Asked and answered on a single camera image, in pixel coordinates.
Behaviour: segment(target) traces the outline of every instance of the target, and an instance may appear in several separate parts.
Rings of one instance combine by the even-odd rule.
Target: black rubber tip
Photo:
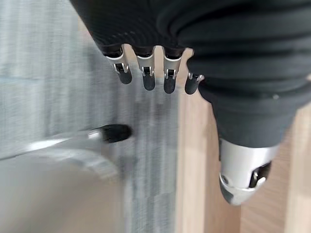
[[[171,94],[175,90],[176,85],[176,79],[173,79],[171,76],[169,76],[168,79],[164,78],[164,91],[167,94]]]
[[[100,127],[100,129],[107,143],[120,142],[128,139],[132,135],[132,129],[127,125],[104,125]]]
[[[198,89],[199,83],[200,82],[198,82],[196,78],[193,77],[192,79],[189,79],[188,77],[185,85],[185,92],[188,95],[192,95]]]
[[[123,84],[129,84],[132,81],[132,73],[131,73],[130,68],[128,69],[126,73],[123,70],[120,71],[120,74],[118,74],[118,76],[119,76],[121,83]]]
[[[145,75],[142,77],[144,87],[148,91],[152,91],[156,86],[155,75]]]

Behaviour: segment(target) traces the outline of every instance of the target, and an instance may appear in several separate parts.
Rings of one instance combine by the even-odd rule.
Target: gray carpet
[[[173,233],[178,93],[119,82],[67,0],[0,0],[0,153],[24,141],[125,123],[111,146],[126,180],[126,232]]]

